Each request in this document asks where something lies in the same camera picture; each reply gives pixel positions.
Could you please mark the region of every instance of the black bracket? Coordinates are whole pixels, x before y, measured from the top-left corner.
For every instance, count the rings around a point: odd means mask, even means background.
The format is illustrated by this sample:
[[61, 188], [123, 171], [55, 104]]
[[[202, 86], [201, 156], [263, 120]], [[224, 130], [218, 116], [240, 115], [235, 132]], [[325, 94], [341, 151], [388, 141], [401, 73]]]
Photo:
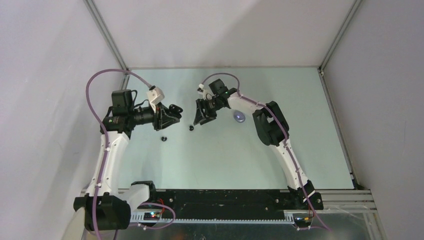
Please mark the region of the black bracket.
[[[161, 189], [155, 196], [151, 201], [162, 199], [175, 211], [177, 219], [281, 220], [285, 219], [284, 210], [308, 209], [308, 203], [299, 201], [296, 194], [279, 189]], [[316, 210], [324, 209], [318, 192], [310, 200]], [[172, 219], [173, 215], [165, 211], [162, 217]]]
[[[94, 231], [93, 197], [88, 193], [85, 196], [76, 197], [73, 201], [73, 209], [77, 211], [80, 208], [85, 208], [85, 229]], [[106, 192], [103, 196], [97, 197], [96, 219], [100, 231], [127, 229], [131, 219], [130, 205]]]
[[[280, 107], [275, 101], [271, 101], [266, 104], [266, 106], [272, 111], [276, 116], [277, 121], [282, 125], [284, 130], [289, 136], [289, 124], [284, 118], [283, 113], [281, 112]], [[279, 143], [284, 140], [283, 131], [281, 131], [275, 119], [268, 121], [269, 118], [272, 118], [272, 115], [263, 107], [262, 109], [256, 110], [253, 114], [253, 121], [256, 127], [257, 136], [262, 141], [263, 144], [269, 146], [279, 146]]]
[[199, 98], [196, 100], [196, 115], [193, 125], [203, 125], [217, 118], [217, 111], [222, 108], [230, 108], [228, 98], [236, 93], [237, 89], [225, 86], [221, 79], [217, 79], [209, 84], [209, 88], [214, 94], [211, 99]]
[[[312, 184], [312, 182], [310, 180], [307, 181], [307, 183], [303, 186], [303, 188], [305, 189], [305, 191], [306, 191], [306, 193], [307, 193], [308, 196], [312, 192], [315, 191], [314, 185]], [[301, 187], [299, 187], [298, 189], [293, 189], [293, 188], [291, 188], [291, 187], [288, 186], [288, 190], [297, 199], [297, 201], [299, 201], [300, 203], [306, 202], [305, 201], [306, 200], [306, 197], [305, 197], [304, 191], [302, 190]], [[315, 195], [315, 194], [316, 193], [314, 193], [313, 195], [311, 195], [309, 197], [309, 200], [311, 202], [314, 202], [315, 200], [318, 200], [317, 195]]]

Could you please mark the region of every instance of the white bracket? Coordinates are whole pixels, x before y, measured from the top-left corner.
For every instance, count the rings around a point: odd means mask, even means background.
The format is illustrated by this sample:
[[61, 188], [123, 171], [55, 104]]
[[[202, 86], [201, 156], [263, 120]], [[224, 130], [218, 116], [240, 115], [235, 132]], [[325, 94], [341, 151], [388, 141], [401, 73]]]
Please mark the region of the white bracket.
[[211, 91], [205, 89], [205, 86], [203, 84], [199, 84], [199, 89], [197, 90], [197, 93], [200, 94], [201, 98], [204, 100], [211, 100], [212, 96], [214, 95]]
[[128, 191], [119, 195], [121, 200], [128, 203], [131, 212], [137, 210], [141, 203], [146, 202], [150, 197], [149, 186], [146, 184], [137, 184], [129, 187]]
[[147, 92], [147, 99], [154, 113], [156, 113], [156, 105], [160, 103], [164, 98], [164, 92], [157, 86]]

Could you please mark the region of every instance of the aluminum frame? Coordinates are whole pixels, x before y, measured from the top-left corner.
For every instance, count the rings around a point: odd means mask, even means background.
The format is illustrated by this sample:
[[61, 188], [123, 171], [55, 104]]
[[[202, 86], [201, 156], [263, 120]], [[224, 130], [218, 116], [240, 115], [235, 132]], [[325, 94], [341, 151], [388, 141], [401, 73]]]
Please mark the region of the aluminum frame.
[[337, 48], [337, 45], [339, 44], [340, 40], [342, 39], [343, 35], [345, 34], [347, 28], [352, 22], [352, 19], [358, 12], [358, 9], [360, 8], [362, 2], [364, 0], [355, 0], [352, 4], [352, 6], [349, 9], [349, 12], [347, 13], [346, 17], [344, 18], [343, 23], [340, 26], [340, 29], [338, 30], [337, 34], [335, 35], [334, 40], [332, 41], [330, 48], [328, 49], [327, 53], [325, 54], [324, 59], [322, 60], [321, 65], [319, 68], [321, 70], [324, 70], [329, 63], [331, 57], [333, 56], [334, 51]]
[[363, 219], [365, 221], [370, 240], [387, 239], [380, 221], [380, 217], [377, 213], [363, 213]]
[[130, 81], [130, 75], [129, 74], [125, 74], [123, 76], [123, 80], [122, 80], [122, 84], [120, 86], [120, 90], [127, 89], [128, 82], [129, 81]]
[[93, 0], [84, 0], [84, 3], [87, 6], [87, 9], [90, 12], [95, 24], [97, 25], [98, 30], [100, 31], [101, 35], [104, 37], [104, 40], [106, 41], [107, 46], [110, 48], [110, 51], [112, 52], [113, 56], [118, 62], [120, 68], [123, 70], [127, 70], [128, 67], [125, 64], [124, 58], [122, 57], [114, 41], [114, 38], [112, 37], [111, 32], [106, 26], [105, 20], [100, 14], [99, 9], [97, 8], [95, 2]]
[[[86, 193], [86, 188], [81, 190], [80, 196]], [[128, 191], [128, 188], [120, 188], [121, 195]], [[321, 214], [377, 214], [377, 207], [374, 203], [370, 190], [348, 190], [348, 189], [317, 189], [321, 194], [324, 210], [316, 210]], [[281, 193], [289, 193], [288, 189], [281, 189]], [[285, 210], [290, 214], [306, 214], [308, 210]]]
[[329, 92], [329, 89], [327, 87], [326, 80], [324, 78], [324, 72], [320, 68], [318, 68], [317, 70], [318, 70], [319, 79], [321, 80], [321, 85], [322, 85], [322, 89], [323, 89], [324, 94], [325, 94], [325, 98], [327, 99], [328, 108], [330, 110], [331, 117], [332, 117], [332, 120], [334, 122], [334, 127], [335, 127], [335, 130], [337, 132], [338, 140], [339, 140], [340, 145], [341, 145], [341, 150], [343, 151], [344, 159], [346, 160], [347, 168], [349, 169], [350, 176], [352, 177], [353, 182], [355, 183], [355, 185], [358, 185], [359, 181], [357, 179], [357, 176], [355, 175], [355, 168], [354, 168], [354, 165], [352, 164], [351, 158], [349, 156], [349, 152], [348, 152], [348, 149], [346, 147], [345, 139], [343, 138], [343, 134], [342, 134], [342, 130], [340, 128], [339, 120], [338, 120], [337, 115], [336, 115], [336, 110], [335, 110], [335, 107], [333, 105], [333, 101], [332, 101], [332, 98], [330, 96], [330, 92]]

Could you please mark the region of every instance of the black cable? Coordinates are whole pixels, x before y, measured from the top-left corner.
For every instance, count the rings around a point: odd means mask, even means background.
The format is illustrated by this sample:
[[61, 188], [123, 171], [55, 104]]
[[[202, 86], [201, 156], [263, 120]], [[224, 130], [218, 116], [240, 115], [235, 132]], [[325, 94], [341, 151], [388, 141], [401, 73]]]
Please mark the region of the black cable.
[[136, 105], [134, 105], [134, 107], [133, 108], [136, 108], [136, 107], [139, 107], [139, 106], [142, 106], [145, 102], [147, 102], [148, 101], [148, 99], [146, 99], [146, 100], [144, 100], [144, 101], [142, 101], [141, 103], [139, 103], [139, 104], [136, 104]]
[[134, 97], [134, 99], [132, 100], [132, 108], [135, 108], [136, 106], [134, 106], [134, 103], [136, 102], [137, 95], [139, 95], [139, 92], [138, 92], [137, 90], [131, 90], [131, 94], [132, 94], [133, 92], [135, 92], [135, 97]]

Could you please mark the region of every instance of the camera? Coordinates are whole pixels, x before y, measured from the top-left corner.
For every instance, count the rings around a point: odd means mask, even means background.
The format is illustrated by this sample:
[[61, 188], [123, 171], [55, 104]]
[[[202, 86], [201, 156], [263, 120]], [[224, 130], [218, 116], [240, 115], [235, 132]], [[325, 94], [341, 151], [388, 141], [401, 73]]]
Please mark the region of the camera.
[[211, 99], [199, 98], [196, 100], [196, 115], [193, 125], [203, 125], [217, 118], [217, 111], [222, 108], [230, 108], [228, 98], [231, 94], [237, 92], [235, 88], [225, 86], [221, 79], [217, 79], [209, 84], [209, 88], [214, 94]]
[[152, 123], [153, 128], [159, 131], [180, 122], [183, 112], [181, 107], [174, 104], [166, 107], [161, 102], [156, 104], [155, 111], [151, 106], [141, 107], [138, 106], [140, 104], [135, 105], [133, 92], [137, 97], [136, 90], [123, 89], [112, 92], [112, 106], [103, 119], [107, 131], [125, 133], [131, 138], [131, 132], [137, 125]]

